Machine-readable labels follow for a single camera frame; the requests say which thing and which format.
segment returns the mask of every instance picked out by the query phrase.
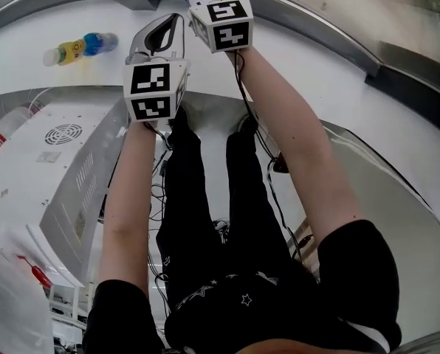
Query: blue bottle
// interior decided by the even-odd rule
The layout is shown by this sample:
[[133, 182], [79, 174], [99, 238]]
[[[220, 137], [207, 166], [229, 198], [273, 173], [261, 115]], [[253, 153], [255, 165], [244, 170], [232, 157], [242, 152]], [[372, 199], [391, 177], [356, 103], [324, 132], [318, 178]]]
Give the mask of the blue bottle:
[[112, 51], [118, 45], [118, 37], [111, 33], [90, 32], [83, 37], [86, 42], [84, 56], [94, 56], [101, 52]]

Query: black sleeve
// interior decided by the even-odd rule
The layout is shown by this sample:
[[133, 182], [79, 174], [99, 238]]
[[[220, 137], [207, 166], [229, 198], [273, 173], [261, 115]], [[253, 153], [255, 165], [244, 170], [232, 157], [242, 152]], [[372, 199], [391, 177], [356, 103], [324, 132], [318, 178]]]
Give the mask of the black sleeve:
[[318, 247], [320, 288], [336, 316], [378, 330], [393, 350], [402, 334], [396, 323], [399, 277], [391, 250], [370, 221], [355, 221]]
[[85, 354], [161, 353], [146, 295], [135, 285], [107, 280], [98, 285], [83, 338]]

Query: black pants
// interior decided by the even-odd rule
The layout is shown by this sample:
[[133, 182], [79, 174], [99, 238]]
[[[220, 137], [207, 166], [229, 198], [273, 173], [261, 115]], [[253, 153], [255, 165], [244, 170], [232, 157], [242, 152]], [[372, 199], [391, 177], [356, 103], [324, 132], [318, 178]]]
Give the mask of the black pants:
[[267, 199], [254, 135], [238, 132], [227, 141], [230, 231], [224, 245], [210, 218], [200, 139], [183, 128], [169, 140], [174, 150], [166, 168], [165, 217], [157, 244], [171, 309], [216, 275], [262, 271], [280, 277], [291, 260]]

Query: red tool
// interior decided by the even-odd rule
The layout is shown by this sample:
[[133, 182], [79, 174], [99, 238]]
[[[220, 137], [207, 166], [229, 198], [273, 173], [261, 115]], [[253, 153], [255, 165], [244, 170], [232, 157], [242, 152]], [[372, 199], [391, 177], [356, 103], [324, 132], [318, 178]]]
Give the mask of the red tool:
[[35, 265], [32, 265], [31, 263], [29, 263], [25, 256], [17, 256], [17, 257], [21, 260], [27, 261], [27, 264], [31, 266], [31, 272], [44, 287], [51, 288], [51, 286], [52, 286], [51, 281], [38, 266], [35, 266]]

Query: white bottle cap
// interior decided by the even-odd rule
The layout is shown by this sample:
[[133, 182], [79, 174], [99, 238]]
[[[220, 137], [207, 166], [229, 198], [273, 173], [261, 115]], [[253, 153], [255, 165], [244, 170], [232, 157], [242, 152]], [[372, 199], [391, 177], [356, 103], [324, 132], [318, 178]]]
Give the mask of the white bottle cap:
[[60, 56], [59, 49], [47, 50], [43, 54], [43, 64], [46, 67], [55, 66], [59, 63]]

